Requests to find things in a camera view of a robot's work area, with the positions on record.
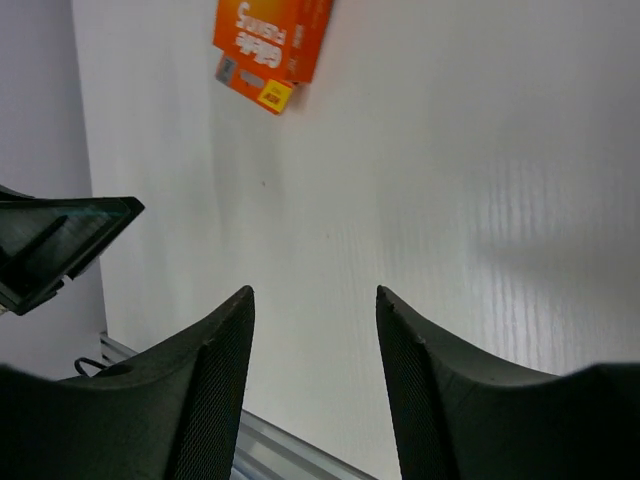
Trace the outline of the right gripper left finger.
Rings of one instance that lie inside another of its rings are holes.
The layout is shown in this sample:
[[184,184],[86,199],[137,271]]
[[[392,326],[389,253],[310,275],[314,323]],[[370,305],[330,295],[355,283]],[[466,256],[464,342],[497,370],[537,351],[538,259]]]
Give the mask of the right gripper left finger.
[[5,479],[227,479],[248,374],[254,292],[92,377],[1,370]]

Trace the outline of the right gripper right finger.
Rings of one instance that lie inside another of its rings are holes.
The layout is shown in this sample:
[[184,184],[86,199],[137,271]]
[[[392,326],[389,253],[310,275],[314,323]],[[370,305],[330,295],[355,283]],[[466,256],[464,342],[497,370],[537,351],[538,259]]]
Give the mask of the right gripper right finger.
[[405,479],[635,479],[639,367],[551,375],[490,354],[387,287],[376,325]]

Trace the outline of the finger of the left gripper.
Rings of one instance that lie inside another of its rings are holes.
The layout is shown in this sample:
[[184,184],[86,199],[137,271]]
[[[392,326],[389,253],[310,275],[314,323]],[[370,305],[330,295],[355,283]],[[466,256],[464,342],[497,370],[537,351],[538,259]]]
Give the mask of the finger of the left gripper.
[[133,196],[50,199],[1,188],[1,312],[55,297],[144,211]]

